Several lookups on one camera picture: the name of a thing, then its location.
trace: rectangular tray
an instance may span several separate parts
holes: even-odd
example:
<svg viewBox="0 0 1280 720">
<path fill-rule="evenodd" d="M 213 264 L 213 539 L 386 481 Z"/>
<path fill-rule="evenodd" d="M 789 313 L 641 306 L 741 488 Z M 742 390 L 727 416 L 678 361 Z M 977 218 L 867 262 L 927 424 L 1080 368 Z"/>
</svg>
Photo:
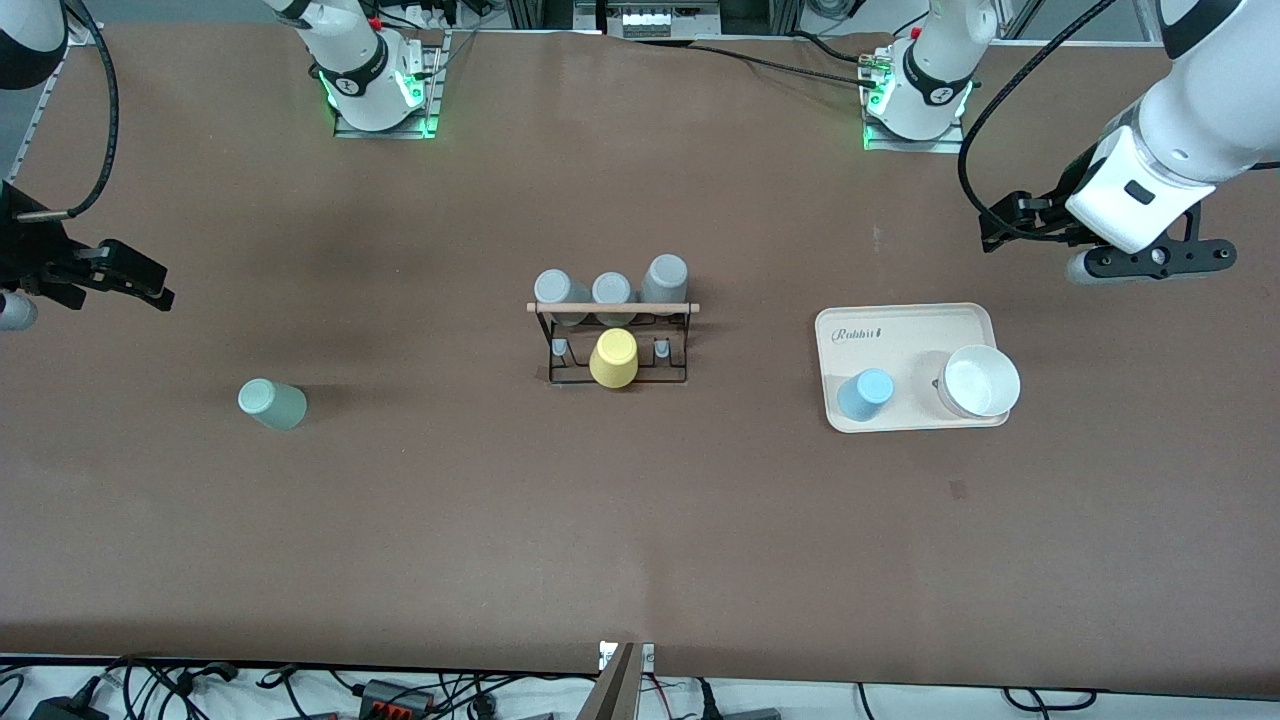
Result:
<svg viewBox="0 0 1280 720">
<path fill-rule="evenodd" d="M 973 302 L 829 307 L 814 320 L 827 421 L 842 433 L 992 428 L 1009 419 L 961 418 L 942 405 L 933 384 L 947 357 L 966 345 L 996 347 L 991 315 Z M 868 368 L 893 378 L 893 397 L 865 423 L 836 404 L 845 380 Z"/>
</svg>

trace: cup rack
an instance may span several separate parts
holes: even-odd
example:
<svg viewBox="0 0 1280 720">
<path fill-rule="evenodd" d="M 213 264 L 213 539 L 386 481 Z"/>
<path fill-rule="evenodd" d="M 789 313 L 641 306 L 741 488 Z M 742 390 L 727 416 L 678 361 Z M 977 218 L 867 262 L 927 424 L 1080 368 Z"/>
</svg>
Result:
<svg viewBox="0 0 1280 720">
<path fill-rule="evenodd" d="M 527 313 L 538 318 L 547 340 L 547 379 L 552 384 L 594 383 L 588 363 L 600 333 L 612 325 L 600 323 L 595 313 L 635 313 L 636 316 L 622 325 L 636 337 L 640 348 L 640 369 L 632 383 L 682 383 L 689 379 L 689 325 L 701 307 L 696 302 L 530 302 Z M 556 322 L 557 314 L 582 314 L 585 320 L 576 325 Z M 564 355 L 556 355 L 554 341 L 567 343 Z M 654 346 L 667 341 L 669 354 L 658 357 Z"/>
</svg>

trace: yellow cup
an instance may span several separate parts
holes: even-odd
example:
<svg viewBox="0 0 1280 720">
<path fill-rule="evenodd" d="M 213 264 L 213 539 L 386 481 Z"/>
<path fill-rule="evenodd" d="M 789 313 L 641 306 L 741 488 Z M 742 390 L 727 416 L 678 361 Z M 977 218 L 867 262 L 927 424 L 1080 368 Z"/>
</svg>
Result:
<svg viewBox="0 0 1280 720">
<path fill-rule="evenodd" d="M 640 368 L 636 338 L 622 328 L 604 331 L 591 351 L 591 377 L 612 389 L 636 379 Z"/>
</svg>

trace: brown table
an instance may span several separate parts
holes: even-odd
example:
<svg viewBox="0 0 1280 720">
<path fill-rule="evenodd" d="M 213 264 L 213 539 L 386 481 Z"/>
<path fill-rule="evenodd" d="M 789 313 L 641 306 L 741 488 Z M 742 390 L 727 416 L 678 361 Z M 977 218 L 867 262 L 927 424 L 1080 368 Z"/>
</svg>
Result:
<svg viewBox="0 0 1280 720">
<path fill-rule="evenodd" d="M 636 638 L 673 675 L 1280 692 L 1270 173 L 1207 202 L 1235 269 L 1079 288 L 1064 247 L 983 256 L 954 159 L 861 151 L 844 86 L 486 35 L 439 138 L 337 141 L 287 28 L 109 40 L 120 155 L 72 227 L 178 302 L 44 304 L 0 338 L 5 650 L 585 671 Z M 993 50 L 974 105 L 1028 54 Z M 992 120 L 979 192 L 1051 187 L 1165 68 L 1062 50 Z M 77 200 L 104 105 L 77 50 L 22 187 Z M 687 386 L 538 379 L 534 277 L 663 251 L 704 309 Z M 1012 419 L 827 427 L 814 315 L 938 301 L 989 310 Z M 303 427 L 237 410 L 256 375 L 307 389 Z"/>
</svg>

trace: white floor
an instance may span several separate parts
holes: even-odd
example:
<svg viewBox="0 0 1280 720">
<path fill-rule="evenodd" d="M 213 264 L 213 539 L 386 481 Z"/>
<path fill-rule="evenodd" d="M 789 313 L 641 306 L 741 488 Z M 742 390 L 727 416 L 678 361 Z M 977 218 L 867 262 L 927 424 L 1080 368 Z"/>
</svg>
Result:
<svg viewBox="0 0 1280 720">
<path fill-rule="evenodd" d="M 36 703 L 44 698 L 73 696 L 76 691 L 92 676 L 92 667 L 40 666 L 19 670 L 24 675 L 24 687 L 13 707 L 4 714 L 9 720 L 31 716 Z M 119 670 L 111 674 L 118 679 Z M 289 702 L 283 687 L 262 689 L 255 682 L 264 675 L 262 670 L 243 670 L 230 684 L 216 679 L 202 679 L 192 700 L 211 720 L 244 719 L 275 720 L 297 717 L 298 712 Z M 347 683 L 364 683 L 370 679 L 398 682 L 406 687 L 436 683 L 434 674 L 389 674 L 343 671 L 340 676 Z M 445 675 L 451 680 L 452 675 Z M 145 673 L 134 670 L 131 691 L 140 694 Z M 698 683 L 689 678 L 662 678 L 663 683 L 673 683 L 664 688 L 671 703 L 671 715 L 680 719 L 685 715 L 701 717 L 703 701 Z M 858 701 L 856 685 L 847 683 L 795 683 L 765 680 L 724 680 L 712 679 L 721 712 L 739 712 L 774 707 L 783 720 L 865 720 Z M 298 703 L 319 720 L 319 716 L 335 712 L 339 717 L 356 717 L 360 698 L 342 688 L 329 674 L 323 671 L 300 671 L 293 676 L 293 688 Z M 0 687 L 0 705 L 9 697 L 14 684 Z M 649 680 L 641 684 L 637 720 L 668 720 L 658 694 L 650 688 Z M 540 680 L 522 679 L 493 693 L 497 701 L 498 720 L 522 720 L 534 715 L 556 714 L 556 720 L 573 720 L 588 693 L 591 682 L 586 679 Z M 93 698 L 93 707 L 106 712 L 113 720 L 125 717 L 122 703 L 122 691 L 118 684 L 102 682 Z M 1021 712 L 1001 697 L 998 689 L 950 688 L 923 685 L 868 685 L 867 697 L 876 720 L 1039 720 L 1034 714 Z M 1030 698 L 1021 693 L 1023 702 Z M 1071 703 L 1082 696 L 1074 693 L 1043 693 L 1047 703 Z M 141 711 L 141 703 L 134 703 Z M 152 701 L 146 717 L 156 717 L 159 697 Z M 170 702 L 166 710 L 170 720 L 182 720 L 186 711 L 180 703 Z M 465 719 L 466 712 L 458 711 L 454 720 Z M 1160 696 L 1102 694 L 1089 708 L 1075 712 L 1056 712 L 1053 717 L 1070 720 L 1179 720 L 1179 719 L 1280 719 L 1280 702 L 1245 700 L 1179 698 Z"/>
</svg>

